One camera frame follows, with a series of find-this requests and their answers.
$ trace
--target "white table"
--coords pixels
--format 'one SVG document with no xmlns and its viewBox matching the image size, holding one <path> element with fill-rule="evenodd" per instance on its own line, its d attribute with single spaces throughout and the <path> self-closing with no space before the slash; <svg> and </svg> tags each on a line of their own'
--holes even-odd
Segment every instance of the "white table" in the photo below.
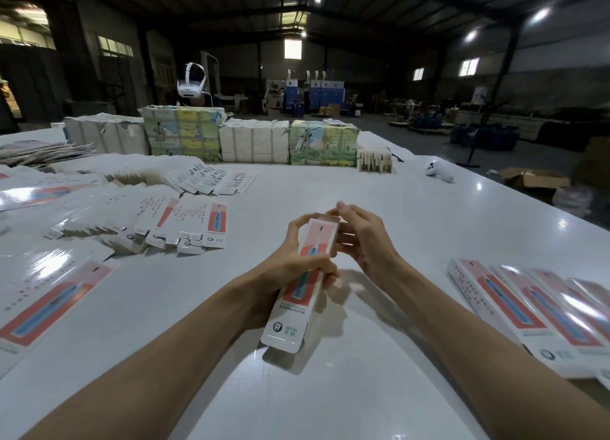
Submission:
<svg viewBox="0 0 610 440">
<path fill-rule="evenodd" d="M 454 184 L 427 177 L 429 159 L 406 160 L 396 165 L 398 174 L 384 175 L 228 164 L 259 172 L 245 194 L 225 197 L 229 247 L 201 257 L 124 260 L 111 281 L 0 381 L 3 440 L 17 439 L 262 261 L 290 220 L 340 199 L 382 217 L 401 255 L 463 305 L 446 274 L 452 256 L 610 283 L 610 233 L 457 166 Z M 203 385 L 173 440 L 486 438 L 408 319 L 354 261 L 343 255 L 336 261 L 343 285 L 314 316 L 315 338 L 291 361 L 258 346 L 260 330 L 246 332 Z"/>
</svg>

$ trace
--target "ceiling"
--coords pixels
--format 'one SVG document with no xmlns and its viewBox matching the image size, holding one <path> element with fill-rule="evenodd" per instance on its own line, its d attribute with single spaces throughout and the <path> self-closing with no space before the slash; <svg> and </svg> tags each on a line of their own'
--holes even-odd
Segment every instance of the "ceiling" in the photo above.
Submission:
<svg viewBox="0 0 610 440">
<path fill-rule="evenodd" d="M 5 0 L 4 7 L 17 1 Z M 308 37 L 323 43 L 384 49 L 438 45 L 473 28 L 517 24 L 546 4 L 582 0 L 99 1 L 173 41 L 200 47 L 262 41 L 306 30 Z"/>
</svg>

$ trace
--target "logo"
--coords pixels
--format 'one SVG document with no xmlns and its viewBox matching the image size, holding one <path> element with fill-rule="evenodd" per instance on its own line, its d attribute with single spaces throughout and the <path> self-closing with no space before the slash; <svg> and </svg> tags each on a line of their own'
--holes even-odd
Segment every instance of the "logo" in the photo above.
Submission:
<svg viewBox="0 0 610 440">
<path fill-rule="evenodd" d="M 548 350 L 541 350 L 540 354 L 546 358 L 546 359 L 550 359 L 551 361 L 555 359 L 555 355 L 553 355 L 553 353 L 551 353 Z"/>
</svg>

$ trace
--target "concrete floor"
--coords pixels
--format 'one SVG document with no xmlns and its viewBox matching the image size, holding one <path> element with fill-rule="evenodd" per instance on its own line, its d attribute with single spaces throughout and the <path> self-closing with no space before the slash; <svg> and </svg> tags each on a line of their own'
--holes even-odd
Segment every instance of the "concrete floor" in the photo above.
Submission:
<svg viewBox="0 0 610 440">
<path fill-rule="evenodd" d="M 292 121 L 292 117 L 281 114 L 276 110 L 270 110 L 268 116 L 246 114 L 236 114 L 235 116 L 243 119 Z M 304 119 L 319 120 L 319 118 L 309 115 L 305 115 Z M 422 135 L 407 128 L 392 127 L 388 123 L 390 118 L 383 115 L 363 114 L 361 117 L 341 117 L 341 119 L 353 123 L 361 130 L 368 130 L 402 148 L 406 148 L 413 154 L 437 155 L 450 162 L 466 162 L 470 152 L 469 149 L 462 146 L 449 144 L 449 137 L 446 135 Z M 480 165 L 480 167 L 469 170 L 498 182 L 501 181 L 499 176 L 488 173 L 488 170 L 526 167 L 552 170 L 571 176 L 579 158 L 579 152 L 519 141 L 511 152 L 477 149 L 471 162 Z M 591 206 L 591 213 L 585 219 L 593 224 L 610 229 L 610 193 L 598 189 L 593 190 L 595 191 L 595 199 Z"/>
</svg>

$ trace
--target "ceiling light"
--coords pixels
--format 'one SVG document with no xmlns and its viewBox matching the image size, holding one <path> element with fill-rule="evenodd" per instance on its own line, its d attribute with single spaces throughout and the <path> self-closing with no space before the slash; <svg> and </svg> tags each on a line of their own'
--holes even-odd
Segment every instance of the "ceiling light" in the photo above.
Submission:
<svg viewBox="0 0 610 440">
<path fill-rule="evenodd" d="M 471 31 L 468 35 L 466 35 L 466 43 L 473 41 L 477 37 L 477 35 L 479 35 L 478 30 L 475 29 Z"/>
<path fill-rule="evenodd" d="M 28 4 L 22 8 L 17 8 L 15 11 L 26 19 L 29 19 L 34 24 L 49 25 L 46 12 L 44 12 L 44 10 L 38 6 Z"/>
<path fill-rule="evenodd" d="M 536 24 L 537 22 L 540 22 L 542 19 L 547 17 L 550 12 L 551 12 L 551 8 L 542 8 L 540 11 L 538 11 L 537 13 L 534 14 L 534 17 L 532 17 L 532 20 L 531 20 L 532 24 Z"/>
</svg>

